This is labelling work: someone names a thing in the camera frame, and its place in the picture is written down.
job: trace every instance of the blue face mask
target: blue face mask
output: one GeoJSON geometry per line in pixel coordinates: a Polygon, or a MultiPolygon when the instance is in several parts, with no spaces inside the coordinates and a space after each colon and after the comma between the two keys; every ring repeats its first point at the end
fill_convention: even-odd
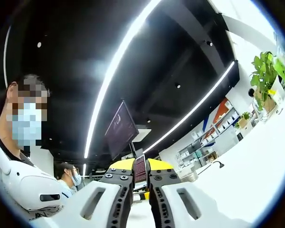
{"type": "Polygon", "coordinates": [[[12,122],[12,139],[20,148],[36,146],[36,140],[41,140],[42,111],[35,103],[24,103],[17,115],[7,115],[7,121],[12,122]]]}
{"type": "Polygon", "coordinates": [[[78,186],[81,183],[81,176],[78,173],[74,173],[75,177],[71,176],[72,181],[75,186],[78,186]]]}

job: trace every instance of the person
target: person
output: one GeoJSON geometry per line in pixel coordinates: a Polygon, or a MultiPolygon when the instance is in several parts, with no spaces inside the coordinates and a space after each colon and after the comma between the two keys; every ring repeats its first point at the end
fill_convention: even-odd
{"type": "MultiPolygon", "coordinates": [[[[41,122],[47,120],[49,90],[37,75],[20,76],[7,88],[0,100],[0,148],[9,160],[34,164],[24,155],[32,146],[41,144],[41,122]]],[[[32,220],[49,217],[61,210],[60,206],[27,211],[7,192],[0,169],[0,196],[21,217],[32,220]]]]}
{"type": "Polygon", "coordinates": [[[75,166],[69,163],[61,163],[56,167],[58,181],[62,186],[62,203],[77,192],[76,187],[81,183],[81,176],[75,166]]]}

